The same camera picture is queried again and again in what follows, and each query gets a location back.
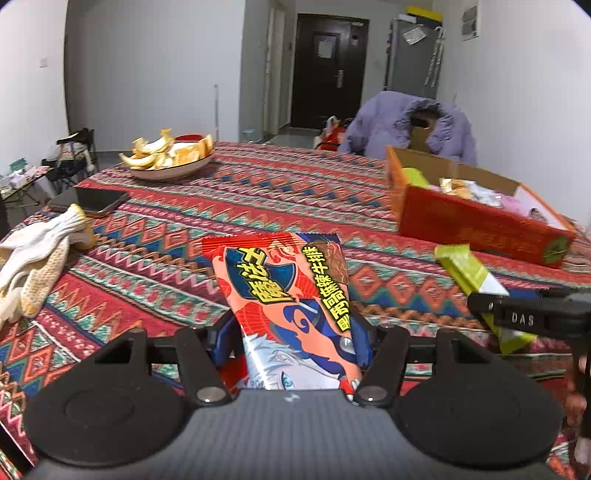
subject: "gray refrigerator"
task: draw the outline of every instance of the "gray refrigerator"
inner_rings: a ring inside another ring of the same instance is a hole
[[[436,98],[443,61],[444,30],[436,24],[393,20],[385,90]]]

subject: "black phone screen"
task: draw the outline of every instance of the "black phone screen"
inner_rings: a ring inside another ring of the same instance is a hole
[[[65,212],[75,203],[86,213],[103,213],[110,207],[124,202],[128,198],[123,190],[84,189],[74,187],[60,193],[49,202],[49,208],[58,212]]]

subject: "red tablecloth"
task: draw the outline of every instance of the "red tablecloth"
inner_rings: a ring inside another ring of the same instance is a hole
[[[0,338],[0,422],[31,458],[21,421],[27,397],[130,328],[170,335],[184,325],[214,322],[226,310],[201,255],[204,235],[336,232],[348,262],[351,298],[371,320],[393,317],[423,336],[434,336],[442,325],[456,327],[498,352],[494,336],[470,316],[465,296],[435,262],[434,245],[396,234],[383,161],[220,143],[203,171],[174,184],[135,180],[116,167],[81,186],[125,189],[131,199],[95,220],[97,247],[71,254],[38,317],[21,321]],[[43,211],[27,222],[53,215]],[[591,275],[478,257],[506,287],[591,286]],[[556,380],[569,362],[563,344],[539,339],[508,360],[563,395]],[[174,366],[155,372],[180,386]],[[419,381],[430,371],[413,366],[407,374]],[[550,458],[565,475],[572,439],[573,432],[561,434]],[[0,455],[2,465],[9,470]]]

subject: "open box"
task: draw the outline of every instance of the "open box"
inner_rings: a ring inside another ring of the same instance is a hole
[[[400,235],[439,244],[470,244],[473,250],[559,267],[574,240],[574,229],[522,183],[447,158],[387,147],[391,208]],[[407,184],[402,168],[414,167],[439,185],[440,178],[473,180],[515,197],[524,213],[532,208],[548,225],[516,213]]]

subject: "purple jacket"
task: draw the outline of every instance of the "purple jacket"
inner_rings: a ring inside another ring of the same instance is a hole
[[[427,145],[435,155],[476,165],[476,147],[466,115],[436,100],[399,92],[379,92],[357,112],[339,147],[342,153],[384,158],[387,145],[408,148],[410,118],[418,109],[437,109],[441,117]]]

